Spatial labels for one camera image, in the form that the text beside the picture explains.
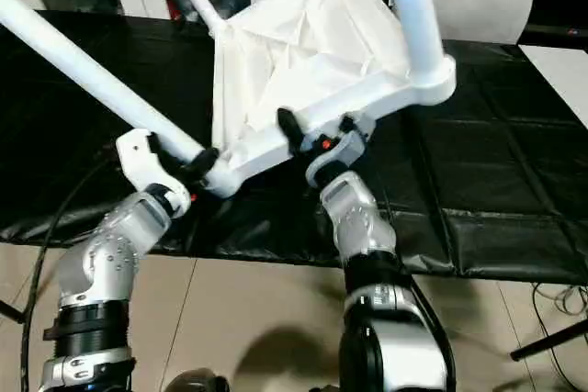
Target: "black padded mat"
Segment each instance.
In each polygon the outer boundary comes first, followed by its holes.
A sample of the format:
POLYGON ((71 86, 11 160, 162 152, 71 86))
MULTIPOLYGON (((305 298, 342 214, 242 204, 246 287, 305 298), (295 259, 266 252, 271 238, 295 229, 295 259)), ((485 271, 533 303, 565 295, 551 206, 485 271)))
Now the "black padded mat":
MULTIPOLYGON (((44 13, 139 95, 209 144, 214 48, 201 28, 44 13)), ((356 169, 416 273, 585 284, 588 131, 517 47, 447 42, 458 90, 383 118, 356 169)), ((0 240, 39 242, 48 216, 129 127, 0 28, 0 240)), ((73 203, 56 241, 84 237, 132 191, 114 166, 73 203)), ((237 196, 200 195, 156 250, 337 265, 328 223, 287 162, 237 196)))

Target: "black cable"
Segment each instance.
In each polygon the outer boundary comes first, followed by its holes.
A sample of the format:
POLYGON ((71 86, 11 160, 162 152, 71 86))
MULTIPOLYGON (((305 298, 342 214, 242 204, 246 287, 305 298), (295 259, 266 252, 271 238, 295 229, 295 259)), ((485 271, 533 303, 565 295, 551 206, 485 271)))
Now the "black cable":
MULTIPOLYGON (((535 314, 537 315, 537 320, 539 321, 539 326, 541 327, 543 334, 545 334, 545 336, 548 337, 549 336, 548 329, 545 326, 545 323, 543 322, 541 315, 539 314, 539 309, 537 308, 537 292, 539 292, 538 290, 541 285, 542 284, 533 285, 533 294, 532 294, 533 309, 535 310, 535 314)), ((574 385, 572 383, 572 381, 564 374, 563 369, 561 368, 561 365, 560 365, 560 361, 558 360, 558 357, 555 354, 554 348, 549 348, 549 350, 551 351, 551 361, 553 363, 553 367, 557 371, 560 378, 564 381, 564 383, 574 392, 586 392, 585 390, 580 389, 579 387, 574 385)))
POLYGON ((435 310, 426 299, 423 291, 421 291, 421 288, 416 284, 412 276, 411 284, 414 295, 423 307, 424 314, 426 315, 425 318, 428 321, 431 332, 433 333, 433 337, 443 352, 443 358, 445 359, 445 363, 447 365, 447 392, 455 392, 458 378, 456 371, 456 360, 453 355, 453 350, 451 349, 449 337, 447 337, 447 333, 439 321, 439 317, 435 314, 435 310))
POLYGON ((100 162, 94 168, 92 168, 81 180, 80 182, 73 188, 70 194, 63 200, 62 204, 59 206, 55 215, 51 220, 51 224, 47 229, 47 233, 45 234, 45 239, 40 246, 39 255, 37 256, 37 261, 35 262, 35 266, 33 269, 33 276, 30 281, 30 288, 28 289, 28 299, 27 305, 25 306, 25 322, 23 324, 22 329, 22 338, 20 341, 20 391, 21 392, 28 392, 29 385, 28 385, 28 343, 30 340, 30 327, 32 324, 33 319, 33 311, 35 309, 35 304, 37 303, 37 294, 39 289, 39 279, 40 273, 43 268, 43 263, 45 261, 45 254, 47 253, 47 249, 49 248, 51 236, 53 232, 57 228, 57 225, 63 216, 63 213, 67 209, 67 207, 74 199, 75 195, 80 191, 80 189, 87 183, 94 174, 96 174, 102 167, 107 165, 111 161, 110 158, 107 160, 100 162))
POLYGON ((549 300, 553 301, 555 308, 565 314, 566 316, 581 316, 585 315, 588 312, 588 288, 586 286, 574 286, 568 285, 561 291, 559 291, 556 295, 547 294, 540 289, 537 288, 537 294, 544 298, 548 298, 549 300), (578 295, 580 299, 580 309, 571 310, 568 305, 568 302, 573 297, 574 294, 578 295))

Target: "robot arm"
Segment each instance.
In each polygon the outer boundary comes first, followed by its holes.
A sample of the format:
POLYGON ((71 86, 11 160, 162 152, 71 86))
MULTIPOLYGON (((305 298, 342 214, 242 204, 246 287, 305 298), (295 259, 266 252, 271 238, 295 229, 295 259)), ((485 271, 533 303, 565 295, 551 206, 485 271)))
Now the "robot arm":
POLYGON ((40 391, 127 390, 135 365, 129 301, 139 259, 190 205, 186 188, 151 153, 148 136, 135 129, 117 141, 123 171, 139 191, 58 263, 59 313, 44 334, 54 341, 55 358, 43 367, 40 391))
POLYGON ((337 135, 309 142, 294 116, 280 112, 290 150, 310 158, 306 178, 321 190, 345 271, 341 390, 454 390, 451 350, 447 339, 435 337, 435 313, 404 272, 396 234, 379 215, 376 199, 348 170, 365 151, 374 122, 363 115, 344 117, 337 135))
POLYGON ((343 392, 447 390, 444 355, 396 255, 396 235, 354 172, 321 191, 345 270, 343 392))

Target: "white clamp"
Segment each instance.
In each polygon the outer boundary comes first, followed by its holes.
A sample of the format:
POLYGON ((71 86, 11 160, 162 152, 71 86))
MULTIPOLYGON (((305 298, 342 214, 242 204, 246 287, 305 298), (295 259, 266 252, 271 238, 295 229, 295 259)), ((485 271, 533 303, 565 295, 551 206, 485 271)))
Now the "white clamp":
POLYGON ((151 151, 151 134, 147 129, 133 129, 117 138, 122 172, 138 191, 151 184, 169 188, 164 197, 174 210, 172 218, 179 218, 190 208, 191 197, 184 185, 165 171, 157 155, 151 151))

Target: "floor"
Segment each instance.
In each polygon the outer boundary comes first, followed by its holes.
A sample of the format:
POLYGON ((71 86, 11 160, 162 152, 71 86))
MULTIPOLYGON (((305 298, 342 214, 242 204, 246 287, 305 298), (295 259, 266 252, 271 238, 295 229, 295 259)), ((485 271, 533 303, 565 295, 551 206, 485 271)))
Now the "floor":
MULTIPOLYGON (((0 244, 0 298, 22 307, 37 249, 0 244)), ((41 340, 56 309, 50 251, 31 336, 31 386, 51 357, 41 340)), ((548 354, 512 362, 508 353, 539 337, 531 285, 418 277, 448 329, 461 391, 564 391, 548 354)), ((544 286, 556 293, 562 286, 544 286)), ((133 389, 162 390, 179 373, 210 367, 236 392, 306 392, 336 384, 342 329, 342 273, 283 264, 149 256, 131 304, 130 341, 138 365, 133 389)), ((550 331, 577 321, 538 298, 550 331)), ((0 390, 18 390, 20 326, 0 319, 0 390)), ((584 339, 559 347, 568 377, 588 388, 584 339)))

